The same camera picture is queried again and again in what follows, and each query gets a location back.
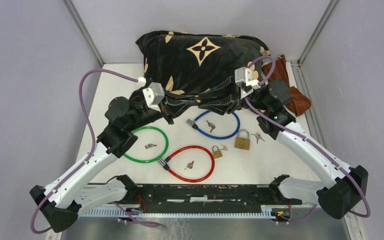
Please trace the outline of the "blue cable lock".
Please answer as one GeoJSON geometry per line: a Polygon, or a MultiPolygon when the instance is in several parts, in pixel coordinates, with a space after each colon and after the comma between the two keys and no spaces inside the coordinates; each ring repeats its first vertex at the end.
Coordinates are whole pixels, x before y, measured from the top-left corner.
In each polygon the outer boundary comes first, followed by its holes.
{"type": "Polygon", "coordinates": [[[239,130],[240,130],[240,127],[241,127],[241,121],[240,121],[240,118],[239,116],[233,112],[231,115],[234,116],[235,120],[236,120],[236,129],[228,134],[228,135],[225,135],[225,136],[217,136],[217,135],[213,135],[211,133],[208,133],[208,132],[205,132],[203,131],[196,123],[197,120],[201,119],[202,117],[210,114],[210,113],[213,113],[212,111],[210,110],[206,110],[204,112],[202,112],[201,114],[199,114],[197,117],[195,117],[193,120],[191,119],[187,119],[186,120],[186,123],[192,127],[194,130],[198,131],[200,134],[204,135],[205,137],[207,138],[210,138],[210,139],[214,139],[214,140],[227,140],[227,139],[230,139],[230,138],[233,138],[235,137],[238,133],[239,133],[239,130]]]}

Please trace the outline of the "large brass padlock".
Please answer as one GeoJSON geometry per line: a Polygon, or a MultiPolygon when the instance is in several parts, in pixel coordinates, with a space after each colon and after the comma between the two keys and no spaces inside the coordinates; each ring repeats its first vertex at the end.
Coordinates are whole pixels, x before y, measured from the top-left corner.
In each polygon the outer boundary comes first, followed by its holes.
{"type": "Polygon", "coordinates": [[[240,150],[250,150],[250,133],[246,129],[240,129],[234,141],[234,147],[240,150]]]}

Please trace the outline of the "small silver keys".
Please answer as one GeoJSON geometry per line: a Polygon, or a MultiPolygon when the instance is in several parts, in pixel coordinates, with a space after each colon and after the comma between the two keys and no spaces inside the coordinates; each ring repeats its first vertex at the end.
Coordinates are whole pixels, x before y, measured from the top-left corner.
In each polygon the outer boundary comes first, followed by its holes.
{"type": "Polygon", "coordinates": [[[150,149],[150,148],[153,148],[153,147],[156,147],[156,146],[157,146],[156,144],[148,143],[144,147],[145,147],[145,149],[150,149]]]}

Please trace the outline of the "small brass padlock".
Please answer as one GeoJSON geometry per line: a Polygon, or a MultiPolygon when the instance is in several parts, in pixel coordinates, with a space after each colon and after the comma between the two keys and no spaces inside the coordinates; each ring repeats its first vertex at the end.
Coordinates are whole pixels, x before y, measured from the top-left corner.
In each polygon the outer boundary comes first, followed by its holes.
{"type": "Polygon", "coordinates": [[[223,153],[217,145],[214,145],[212,147],[212,155],[213,155],[214,159],[219,159],[219,158],[223,157],[223,153]]]}

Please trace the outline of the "green cable lock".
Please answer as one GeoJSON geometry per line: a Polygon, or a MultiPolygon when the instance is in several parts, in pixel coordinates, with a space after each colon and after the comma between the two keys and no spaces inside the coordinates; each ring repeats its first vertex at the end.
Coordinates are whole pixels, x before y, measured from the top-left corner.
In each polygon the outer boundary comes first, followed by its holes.
{"type": "Polygon", "coordinates": [[[139,164],[149,164],[167,153],[169,138],[162,129],[155,126],[143,126],[134,130],[133,133],[143,137],[143,139],[139,141],[138,147],[134,147],[124,154],[124,158],[139,164]],[[157,146],[145,149],[147,144],[156,144],[157,146]]]}

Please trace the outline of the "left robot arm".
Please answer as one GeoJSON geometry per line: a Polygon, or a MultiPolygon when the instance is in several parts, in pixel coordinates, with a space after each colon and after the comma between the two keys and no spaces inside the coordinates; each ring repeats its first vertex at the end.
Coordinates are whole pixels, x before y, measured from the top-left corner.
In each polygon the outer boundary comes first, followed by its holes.
{"type": "Polygon", "coordinates": [[[138,139],[135,130],[162,118],[173,124],[175,118],[199,104],[195,95],[157,93],[150,88],[134,92],[131,98],[114,98],[105,112],[108,124],[102,133],[92,136],[91,149],[56,180],[30,190],[37,205],[30,220],[31,231],[40,234],[35,228],[38,213],[45,217],[49,230],[60,233],[96,207],[121,200],[134,202],[137,186],[127,175],[92,189],[86,186],[134,145],[138,139]]]}

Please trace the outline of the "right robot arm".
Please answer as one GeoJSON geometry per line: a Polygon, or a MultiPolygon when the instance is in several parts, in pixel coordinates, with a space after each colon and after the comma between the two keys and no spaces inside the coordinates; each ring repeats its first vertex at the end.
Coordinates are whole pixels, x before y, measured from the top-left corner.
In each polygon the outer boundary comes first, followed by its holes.
{"type": "Polygon", "coordinates": [[[229,78],[222,84],[198,95],[199,108],[219,115],[247,108],[257,114],[259,128],[273,140],[298,156],[319,181],[282,177],[269,189],[269,199],[282,204],[299,199],[319,205],[329,216],[340,220],[350,213],[361,218],[371,216],[366,198],[368,171],[350,166],[318,143],[290,114],[284,105],[291,100],[288,85],[273,80],[260,89],[247,92],[229,78]]]}

